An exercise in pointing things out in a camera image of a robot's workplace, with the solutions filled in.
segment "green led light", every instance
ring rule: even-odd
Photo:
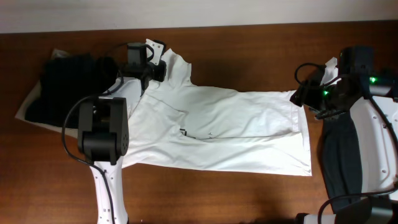
[[[377,78],[370,77],[369,80],[371,81],[371,83],[375,83],[377,81]]]

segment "wooden table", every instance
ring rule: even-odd
[[[0,223],[96,222],[89,168],[67,157],[59,133],[14,115],[53,48],[100,55],[114,44],[145,38],[163,40],[192,63],[194,84],[239,91],[296,89],[299,64],[325,63],[352,45],[373,46],[376,68],[398,66],[397,21],[0,35]],[[308,112],[307,119],[312,177],[137,164],[123,170],[130,221],[239,223],[317,213],[327,199],[317,159],[322,122]],[[76,139],[67,142],[76,153]]]

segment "black cloth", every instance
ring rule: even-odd
[[[27,109],[27,121],[62,127],[71,107],[81,98],[106,91],[116,80],[118,67],[112,58],[76,55],[56,58],[45,64],[40,78],[41,96]],[[68,128],[78,127],[78,110]]]
[[[361,156],[350,113],[342,114],[336,120],[324,120],[322,140],[321,165],[329,198],[361,193]],[[358,200],[359,198],[336,200],[331,207],[336,213]]]

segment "black cable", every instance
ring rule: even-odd
[[[145,46],[152,52],[152,55],[147,58],[147,62],[150,62],[154,58],[155,51],[149,44],[146,44]]]
[[[318,65],[318,64],[315,64],[315,63],[304,63],[304,64],[301,64],[300,66],[298,66],[298,67],[296,68],[296,71],[294,71],[294,79],[296,80],[296,82],[297,82],[298,84],[300,84],[302,87],[308,88],[308,89],[310,89],[310,90],[319,90],[319,89],[323,89],[324,87],[326,87],[326,86],[328,86],[328,85],[331,85],[331,84],[332,84],[333,82],[335,82],[336,80],[339,80],[340,78],[345,77],[345,75],[340,75],[340,76],[338,76],[338,77],[332,79],[331,81],[329,81],[329,82],[327,82],[327,83],[325,83],[325,84],[319,85],[319,86],[310,86],[310,85],[306,85],[306,84],[302,83],[302,82],[299,80],[299,78],[297,77],[297,74],[298,74],[300,68],[305,67],[305,66],[313,66],[313,67],[318,68],[320,71],[323,71],[323,72],[324,72],[324,71],[325,71],[325,68],[326,68],[326,65]]]
[[[369,101],[371,102],[371,104],[373,105],[374,109],[377,111],[377,113],[379,113],[381,119],[383,120],[384,124],[386,125],[386,128],[388,129],[388,131],[390,132],[391,138],[392,138],[392,142],[394,143],[394,147],[396,150],[398,150],[398,139],[397,139],[397,135],[394,131],[394,128],[392,127],[392,124],[389,122],[389,120],[387,119],[387,116],[382,112],[382,110],[380,109],[379,105],[377,105],[377,103],[374,101],[372,96],[369,96]],[[383,196],[383,195],[389,195],[393,192],[395,192],[396,190],[398,190],[398,184],[394,183],[394,187],[389,189],[389,190],[382,190],[382,191],[378,191],[378,192],[367,192],[367,193],[358,193],[358,194],[348,194],[348,195],[340,195],[340,196],[336,196],[333,197],[329,200],[327,200],[320,208],[319,208],[319,212],[318,212],[318,224],[322,224],[322,213],[324,211],[324,209],[333,201],[335,200],[339,200],[339,199],[344,199],[344,198],[356,198],[356,197],[369,197],[369,196]]]
[[[90,164],[89,162],[86,162],[86,161],[84,161],[83,159],[79,159],[78,157],[76,157],[76,156],[74,156],[72,153],[70,153],[70,151],[68,150],[68,147],[67,147],[67,143],[66,143],[66,141],[65,141],[65,129],[66,129],[66,127],[67,127],[67,124],[68,124],[68,120],[69,120],[70,115],[76,110],[76,108],[80,105],[80,103],[82,103],[82,102],[84,102],[84,101],[86,101],[86,100],[89,100],[89,99],[96,99],[96,98],[98,98],[99,96],[108,96],[108,95],[111,95],[111,94],[113,94],[114,92],[118,91],[118,90],[121,88],[121,86],[122,86],[123,83],[124,83],[124,78],[123,78],[123,75],[121,74],[120,71],[118,72],[118,75],[119,75],[119,77],[120,77],[120,79],[121,79],[121,80],[120,80],[120,84],[119,84],[116,88],[114,88],[113,90],[111,90],[111,91],[107,90],[105,93],[96,94],[96,95],[91,95],[91,96],[86,96],[86,97],[80,99],[79,101],[77,101],[77,102],[72,106],[72,108],[69,110],[69,112],[68,112],[68,114],[67,114],[67,117],[65,118],[65,120],[64,120],[64,122],[63,122],[62,131],[61,131],[61,139],[62,139],[63,148],[64,148],[65,152],[67,152],[68,156],[70,156],[72,159],[74,159],[74,160],[76,160],[76,161],[78,161],[78,162],[81,162],[81,163],[83,163],[83,164],[85,164],[85,165],[88,165],[88,166],[90,166],[90,167],[92,167],[92,168],[98,170],[98,172],[101,174],[101,176],[102,176],[102,178],[103,178],[103,180],[104,180],[104,183],[105,183],[106,191],[107,191],[107,193],[108,193],[109,203],[110,203],[110,205],[111,205],[111,218],[112,218],[112,224],[115,224],[115,221],[114,221],[114,208],[113,208],[112,195],[111,195],[111,191],[110,191],[110,189],[109,189],[108,181],[106,180],[105,172],[102,171],[101,168],[99,168],[98,166],[96,166],[96,165],[94,165],[94,164]]]

